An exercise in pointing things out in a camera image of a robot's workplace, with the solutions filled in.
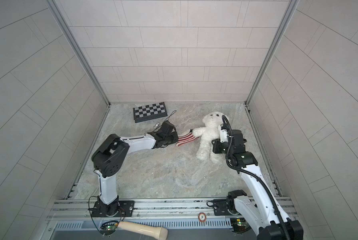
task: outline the cord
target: cord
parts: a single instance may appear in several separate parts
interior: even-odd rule
[[[223,123],[227,125],[227,127],[228,127],[227,132],[229,134],[229,146],[227,148],[226,157],[225,157],[227,166],[229,168],[233,169],[233,170],[248,174],[248,175],[254,177],[258,182],[260,182],[260,184],[263,186],[264,190],[266,191],[266,193],[267,193],[267,195],[268,195],[268,197],[269,197],[269,199],[270,199],[270,201],[272,203],[272,206],[274,208],[274,212],[277,215],[277,218],[279,219],[280,227],[283,229],[283,232],[284,232],[284,235],[285,235],[286,239],[290,240],[291,238],[289,237],[286,225],[284,224],[283,218],[281,217],[281,214],[280,214],[280,211],[279,211],[279,209],[278,209],[278,207],[276,205],[275,199],[273,198],[273,196],[271,194],[271,191],[268,189],[267,185],[256,174],[254,174],[252,172],[249,172],[247,170],[244,170],[244,169],[240,169],[238,167],[234,167],[234,166],[232,166],[230,164],[230,162],[229,162],[229,153],[230,153],[230,149],[231,149],[231,146],[232,146],[232,139],[231,138],[233,138],[234,135],[232,133],[231,125],[230,125],[230,123],[229,123],[229,121],[228,121],[228,119],[226,118],[225,115],[222,116],[222,120],[223,120]]]

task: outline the chessboard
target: chessboard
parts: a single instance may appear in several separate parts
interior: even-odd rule
[[[142,107],[133,108],[135,122],[143,122],[155,118],[167,117],[166,105],[153,103]]]

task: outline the metal frame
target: metal frame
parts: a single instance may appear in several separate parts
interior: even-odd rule
[[[287,25],[288,25],[289,21],[291,20],[293,13],[295,12],[296,5],[298,2],[299,2],[299,0],[290,0],[290,2],[288,3],[286,12],[283,15],[283,18],[279,24],[279,27],[277,28],[277,32],[272,40],[271,46],[268,49],[266,57],[264,58],[263,64],[259,69],[258,76],[256,77],[255,82],[253,83],[252,89],[251,89],[249,96],[246,100],[246,105],[249,105],[251,103],[253,94],[255,93],[256,89],[258,88],[259,82],[263,78],[264,73],[266,72],[269,62],[271,61],[271,58],[274,55],[277,46],[279,45],[281,37],[283,36],[284,32],[286,31]]]

